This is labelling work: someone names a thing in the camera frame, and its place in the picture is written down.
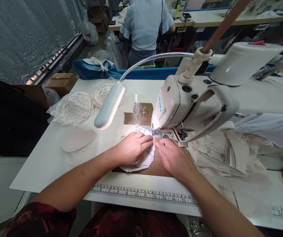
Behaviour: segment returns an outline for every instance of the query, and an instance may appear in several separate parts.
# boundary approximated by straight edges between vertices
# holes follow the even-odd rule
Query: person
[[[132,50],[128,62],[133,65],[140,60],[156,55],[159,28],[161,34],[173,33],[175,24],[165,0],[136,0],[127,7],[124,22],[121,25],[119,38],[132,39]],[[151,65],[154,60],[143,65]]]
[[[186,149],[168,138],[152,139],[130,133],[116,146],[65,173],[23,207],[2,236],[68,236],[76,217],[74,208],[94,184],[117,166],[136,165],[152,143],[164,167],[194,196],[214,236],[263,236],[198,172]],[[175,214],[106,204],[80,236],[188,236],[188,232]]]

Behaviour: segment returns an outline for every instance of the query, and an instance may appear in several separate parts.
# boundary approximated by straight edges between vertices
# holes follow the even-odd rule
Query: sewing machine
[[[216,129],[234,129],[234,122],[249,114],[283,114],[283,78],[251,77],[270,60],[277,57],[281,61],[283,56],[278,54],[282,50],[273,44],[236,43],[225,56],[209,59],[218,64],[212,74],[187,80],[182,75],[192,60],[184,58],[176,75],[168,76],[159,91],[152,129],[170,131],[186,143]]]

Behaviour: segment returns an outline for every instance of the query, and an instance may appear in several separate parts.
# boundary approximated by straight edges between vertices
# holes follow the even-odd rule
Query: dark patterned shirt
[[[32,202],[15,216],[3,233],[8,236],[69,236],[77,211],[61,212]],[[188,236],[175,214],[106,204],[80,236]]]

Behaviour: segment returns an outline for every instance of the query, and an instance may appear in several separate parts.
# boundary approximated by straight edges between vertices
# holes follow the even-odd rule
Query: light blue shirt
[[[162,34],[173,25],[165,0],[136,0],[127,7],[127,14],[120,32],[129,39],[132,33],[132,48],[137,51],[156,49],[162,12]]]

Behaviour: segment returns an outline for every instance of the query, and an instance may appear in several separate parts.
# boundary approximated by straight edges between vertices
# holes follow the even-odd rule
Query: storage box
[[[108,8],[106,6],[90,7],[90,21],[95,24],[98,33],[106,33],[110,24]]]
[[[50,107],[50,102],[41,85],[14,85],[14,87],[20,88],[26,97],[43,108],[48,109]]]
[[[45,87],[55,90],[59,95],[67,95],[77,80],[77,77],[73,73],[56,73],[51,77]]]

